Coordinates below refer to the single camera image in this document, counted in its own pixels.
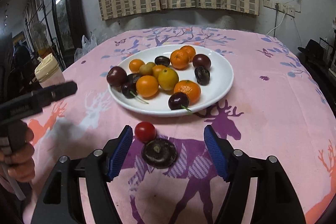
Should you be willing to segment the left hand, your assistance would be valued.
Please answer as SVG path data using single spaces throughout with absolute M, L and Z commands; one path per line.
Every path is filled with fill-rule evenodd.
M 33 160 L 34 138 L 33 131 L 26 126 L 25 145 L 11 155 L 4 155 L 1 151 L 1 162 L 9 165 L 8 174 L 18 182 L 30 182 L 35 177 L 35 163 Z

